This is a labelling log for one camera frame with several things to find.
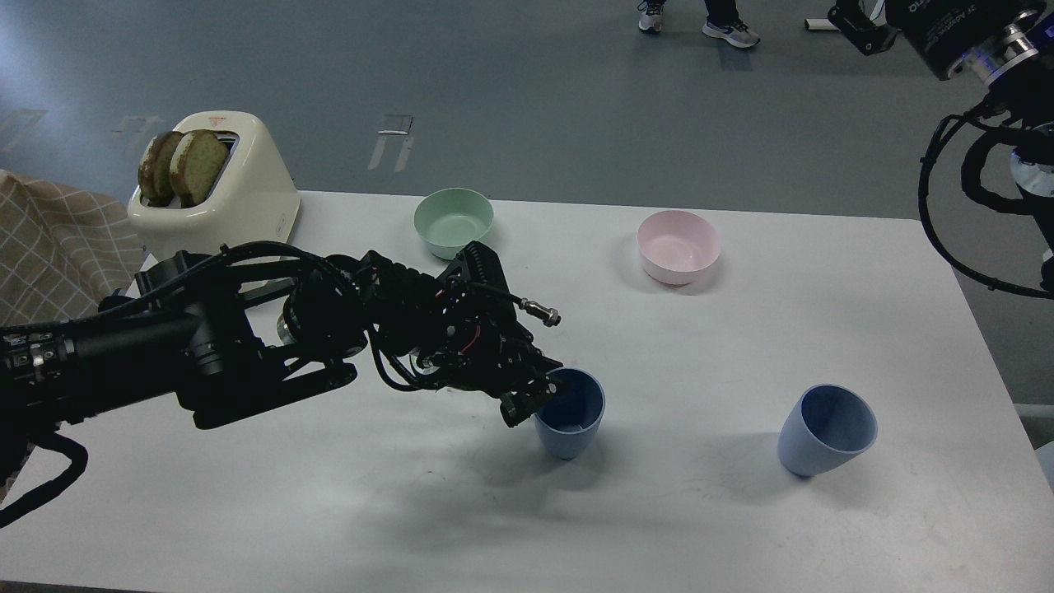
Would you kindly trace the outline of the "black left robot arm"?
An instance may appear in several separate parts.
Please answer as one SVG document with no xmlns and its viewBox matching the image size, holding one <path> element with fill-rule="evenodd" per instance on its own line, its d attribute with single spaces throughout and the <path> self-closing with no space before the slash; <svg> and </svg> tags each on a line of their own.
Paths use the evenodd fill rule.
<svg viewBox="0 0 1054 593">
<path fill-rule="evenodd" d="M 61 424 L 158 395 L 177 395 L 199 429 L 225 427 L 353 383 L 362 352 L 392 390 L 479 391 L 508 427 L 569 390 L 561 363 L 518 320 L 524 312 L 557 327 L 557 309 L 513 294 L 497 252 L 481 241 L 438 275 L 375 251 L 321 258 L 251 241 L 178 251 L 135 280 L 139 296 L 109 296 L 87 318 L 3 328 L 2 477 L 34 448 L 69 459 L 4 507 L 3 525 L 86 470 L 86 448 Z"/>
</svg>

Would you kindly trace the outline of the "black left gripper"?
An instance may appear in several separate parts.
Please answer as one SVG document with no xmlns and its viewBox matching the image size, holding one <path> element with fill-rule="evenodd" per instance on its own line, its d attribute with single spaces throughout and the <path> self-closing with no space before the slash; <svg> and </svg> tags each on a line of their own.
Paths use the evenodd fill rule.
<svg viewBox="0 0 1054 593">
<path fill-rule="evenodd" d="M 362 307 L 377 367 L 389 364 L 403 390 L 450 386 L 497 395 L 506 427 L 518 427 L 569 393 L 518 311 L 557 325 L 557 311 L 509 289 L 497 252 L 471 241 L 443 273 L 429 275 L 369 251 L 362 259 Z"/>
</svg>

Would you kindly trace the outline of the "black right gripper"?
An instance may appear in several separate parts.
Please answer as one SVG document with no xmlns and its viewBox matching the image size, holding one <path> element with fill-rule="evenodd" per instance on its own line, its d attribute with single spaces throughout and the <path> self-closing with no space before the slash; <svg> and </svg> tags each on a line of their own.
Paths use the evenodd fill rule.
<svg viewBox="0 0 1054 593">
<path fill-rule="evenodd" d="M 864 56 L 891 50 L 899 31 L 930 72 L 949 80 L 971 50 L 1024 31 L 1046 7 L 1046 1 L 889 1 L 889 24 L 879 24 L 863 1 L 836 1 L 827 17 Z"/>
</svg>

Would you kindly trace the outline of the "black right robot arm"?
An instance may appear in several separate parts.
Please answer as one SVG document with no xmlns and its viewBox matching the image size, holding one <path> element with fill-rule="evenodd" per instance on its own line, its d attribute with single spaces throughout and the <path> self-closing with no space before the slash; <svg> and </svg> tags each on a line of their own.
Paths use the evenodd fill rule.
<svg viewBox="0 0 1054 593">
<path fill-rule="evenodd" d="M 930 217 L 930 176 L 954 135 L 965 125 L 980 131 L 960 166 L 968 199 L 994 212 L 1030 217 L 1052 240 L 1052 15 L 1043 1 L 889 1 L 884 23 L 858 1 L 837 1 L 828 11 L 836 29 L 863 55 L 891 50 L 898 37 L 918 53 L 940 80 L 974 72 L 985 98 L 937 125 L 920 158 L 917 203 L 920 222 L 938 255 L 964 277 L 992 292 L 1032 299 L 1052 297 L 1052 258 L 1040 266 L 1038 288 L 990 277 L 956 259 Z"/>
</svg>

